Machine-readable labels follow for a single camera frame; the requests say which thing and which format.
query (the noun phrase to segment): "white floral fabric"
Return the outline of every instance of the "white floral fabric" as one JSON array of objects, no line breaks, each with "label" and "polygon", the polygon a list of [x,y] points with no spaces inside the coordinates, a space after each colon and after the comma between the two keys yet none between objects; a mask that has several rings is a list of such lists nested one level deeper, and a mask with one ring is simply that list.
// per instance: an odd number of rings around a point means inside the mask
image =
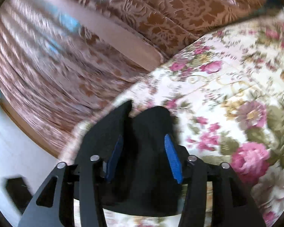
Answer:
[{"label": "white floral fabric", "polygon": [[[209,33],[116,98],[132,115],[160,105],[179,144],[207,163],[229,162],[251,189],[267,226],[284,211],[284,11]],[[72,163],[92,123],[80,123],[62,159]],[[175,227],[105,210],[108,227]],[[205,226],[210,225],[210,209]]]}]

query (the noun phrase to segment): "black fabric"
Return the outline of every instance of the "black fabric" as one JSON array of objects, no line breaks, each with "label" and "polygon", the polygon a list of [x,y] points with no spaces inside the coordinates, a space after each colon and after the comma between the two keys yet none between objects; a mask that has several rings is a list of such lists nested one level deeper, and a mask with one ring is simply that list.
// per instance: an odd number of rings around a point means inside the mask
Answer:
[{"label": "black fabric", "polygon": [[[137,216],[177,214],[182,186],[173,178],[164,148],[164,137],[173,137],[172,119],[164,107],[143,111],[129,118],[131,102],[126,102],[85,135],[75,163],[98,154],[108,161],[117,138],[124,138],[123,151],[111,183],[100,185],[103,207]],[[187,150],[173,141],[184,166]]]}]

